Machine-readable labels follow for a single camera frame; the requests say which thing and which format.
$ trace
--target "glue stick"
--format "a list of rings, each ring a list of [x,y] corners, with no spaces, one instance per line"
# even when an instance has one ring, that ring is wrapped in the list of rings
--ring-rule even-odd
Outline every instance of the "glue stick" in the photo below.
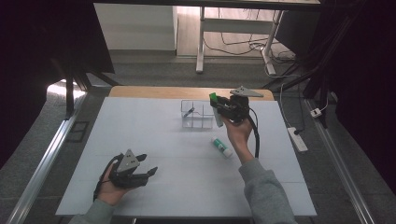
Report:
[[[225,157],[229,158],[233,155],[233,152],[225,146],[216,136],[212,137],[212,143],[224,154]]]

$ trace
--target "aluminum rail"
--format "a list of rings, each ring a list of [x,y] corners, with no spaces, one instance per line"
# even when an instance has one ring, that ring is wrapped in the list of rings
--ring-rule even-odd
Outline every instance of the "aluminum rail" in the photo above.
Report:
[[[46,180],[47,174],[50,172],[50,168],[52,164],[55,162],[55,159],[60,151],[62,143],[66,138],[67,133],[70,131],[73,123],[76,120],[76,117],[79,113],[79,108],[82,102],[85,99],[85,95],[79,97],[75,103],[75,113],[70,118],[70,120],[64,120],[59,127],[58,131],[52,138],[52,141],[47,148],[46,153],[44,154],[41,162],[38,164],[35,169],[35,173],[32,175],[29,183],[27,184],[25,190],[23,191],[22,196],[18,200],[17,205],[15,205],[14,210],[8,218],[7,224],[22,224],[26,219],[29,211],[35,201],[35,198],[38,195],[38,192],[41,190],[41,187]]]
[[[313,110],[312,104],[305,100],[305,105],[309,111]],[[367,206],[366,201],[361,195],[361,191],[356,186],[352,175],[350,174],[346,163],[343,160],[342,155],[340,154],[339,149],[335,145],[332,140],[332,136],[330,135],[327,129],[324,129],[318,119],[314,119],[315,125],[318,129],[320,137],[322,138],[328,152],[330,158],[332,159],[332,163],[334,164],[335,170],[337,171],[341,181],[343,182],[344,188],[346,189],[346,193],[349,195],[353,206],[355,207],[356,213],[361,220],[361,223],[364,224],[374,224],[374,218],[370,213],[370,210]]]

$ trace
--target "clear plastic box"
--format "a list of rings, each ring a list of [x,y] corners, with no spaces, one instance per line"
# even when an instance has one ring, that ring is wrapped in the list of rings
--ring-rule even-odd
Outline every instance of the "clear plastic box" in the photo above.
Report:
[[[180,111],[183,128],[213,128],[214,114],[209,101],[182,100]]]

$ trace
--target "human hand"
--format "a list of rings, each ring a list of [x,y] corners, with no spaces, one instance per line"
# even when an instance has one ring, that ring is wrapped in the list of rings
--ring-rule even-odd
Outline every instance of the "human hand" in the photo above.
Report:
[[[110,175],[110,171],[114,164],[111,164],[105,174],[105,177],[102,182],[102,186],[99,190],[98,199],[102,200],[105,203],[110,205],[116,205],[120,202],[122,196],[126,194],[131,189],[120,189],[111,183],[108,176]]]
[[[230,139],[233,149],[235,149],[239,160],[244,163],[253,160],[254,157],[248,150],[248,138],[253,129],[248,119],[244,119],[239,123],[234,123],[227,118],[221,116],[226,128],[227,135]]]

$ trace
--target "black curtain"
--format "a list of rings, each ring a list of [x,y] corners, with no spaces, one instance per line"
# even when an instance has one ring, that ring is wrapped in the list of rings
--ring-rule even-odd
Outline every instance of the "black curtain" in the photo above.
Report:
[[[0,167],[46,102],[47,87],[87,67],[114,73],[93,4],[0,2]]]
[[[396,193],[396,14],[368,0],[332,59],[336,114]]]

